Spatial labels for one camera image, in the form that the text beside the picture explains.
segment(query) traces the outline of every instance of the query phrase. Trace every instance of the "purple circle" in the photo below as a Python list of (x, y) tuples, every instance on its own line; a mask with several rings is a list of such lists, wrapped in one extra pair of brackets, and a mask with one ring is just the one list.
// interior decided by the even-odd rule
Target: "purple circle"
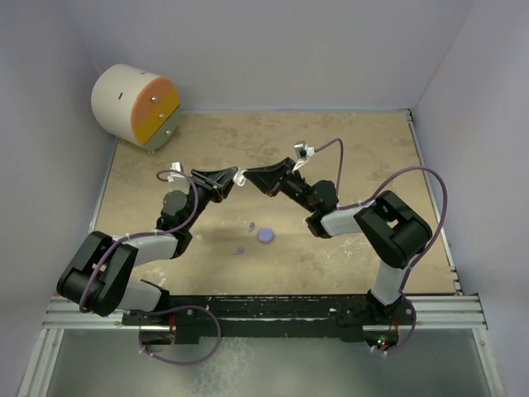
[(262, 227), (257, 232), (257, 239), (264, 244), (269, 244), (274, 240), (274, 232), (269, 227)]

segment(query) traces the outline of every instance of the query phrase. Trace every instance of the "white wall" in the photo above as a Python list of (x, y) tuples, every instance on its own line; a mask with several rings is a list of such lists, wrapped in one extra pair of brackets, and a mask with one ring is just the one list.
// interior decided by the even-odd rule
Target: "white wall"
[(191, 109), (415, 106), (473, 0), (65, 0), (96, 65)]
[(509, 395), (529, 377), (529, 2), (478, 0), (417, 107), (427, 164), (447, 179), (447, 235), (479, 292)]
[(64, 4), (0, 0), (0, 395), (12, 396), (55, 284), (88, 230), (112, 139)]

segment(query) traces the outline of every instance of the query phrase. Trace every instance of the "small purple piece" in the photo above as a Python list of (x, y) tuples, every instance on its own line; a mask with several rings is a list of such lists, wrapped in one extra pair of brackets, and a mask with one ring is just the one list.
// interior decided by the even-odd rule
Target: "small purple piece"
[(269, 244), (274, 240), (274, 232), (269, 227), (262, 227), (257, 232), (257, 239), (264, 244)]

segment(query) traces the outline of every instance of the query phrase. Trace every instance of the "metal frame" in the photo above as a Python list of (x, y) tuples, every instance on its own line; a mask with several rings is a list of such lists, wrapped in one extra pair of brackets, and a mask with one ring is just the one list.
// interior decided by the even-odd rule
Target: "metal frame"
[[(421, 148), (417, 141), (417, 134), (413, 125), (412, 113), (409, 109), (403, 109), (407, 117), (407, 122), (412, 134), (412, 138), (417, 150), (419, 160), (424, 165)], [(95, 228), (96, 221), (101, 208), (102, 198), (107, 186), (108, 177), (112, 169), (112, 162), (116, 152), (118, 140), (114, 145), (112, 158), (109, 161), (107, 172), (99, 194), (93, 218), (90, 222), (90, 232)], [(427, 190), (430, 195), (434, 213), (439, 220), (440, 213), (436, 204), (430, 179), (424, 175)], [(408, 298), (413, 302), (417, 311), (417, 329), (472, 329), (476, 348), (479, 353), (481, 364), (488, 382), (488, 387), (492, 397), (503, 397), (505, 395), (503, 384), (496, 367), (492, 345), (488, 339), (487, 323), (483, 308), (479, 301), (479, 296), (464, 296), (461, 290), (459, 277), (454, 265), (450, 247), (446, 239), (445, 231), (441, 231), (441, 237), (446, 249), (447, 260), (450, 271), (454, 279), (456, 289), (455, 295), (410, 295)], [(66, 329), (82, 330), (134, 330), (139, 326), (124, 326), (122, 324), (122, 311), (116, 311), (108, 317), (101, 318), (96, 314), (80, 313), (79, 306), (69, 302), (62, 297), (54, 297), (50, 301), (50, 306), (42, 323), (42, 331), (31, 355), (30, 363), (26, 369), (18, 397), (45, 396), (48, 390), (50, 379), (55, 366), (55, 361), (59, 353), (60, 344)], [(165, 326), (145, 325), (142, 330), (167, 331)], [(364, 327), (365, 331), (378, 331), (379, 327)]]

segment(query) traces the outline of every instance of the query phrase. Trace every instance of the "wooden table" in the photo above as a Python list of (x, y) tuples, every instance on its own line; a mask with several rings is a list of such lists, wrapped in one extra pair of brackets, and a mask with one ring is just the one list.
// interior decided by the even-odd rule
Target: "wooden table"
[[(155, 155), (120, 142), (97, 221), (97, 230), (123, 235), (152, 230), (169, 184), (155, 172), (174, 161), (184, 170), (271, 165), (294, 157), (293, 144), (320, 146), (339, 136), (345, 142), (340, 201), (369, 197), (393, 172), (418, 165), (403, 113), (262, 112), (187, 113), (177, 133)], [(336, 179), (338, 146), (318, 153), (301, 171), (309, 183)], [(435, 228), (422, 173), (406, 174), (390, 187)], [(307, 212), (282, 194), (269, 198), (249, 182), (227, 200), (211, 203), (193, 226), (185, 254), (134, 269), (132, 278), (162, 285), (172, 294), (365, 293), (374, 283), (379, 258), (361, 235), (317, 239), (307, 230)], [(250, 222), (256, 229), (248, 233)], [(275, 240), (259, 243), (259, 227)], [(239, 247), (241, 255), (234, 255)], [(455, 292), (440, 239), (407, 283), (413, 293)]]

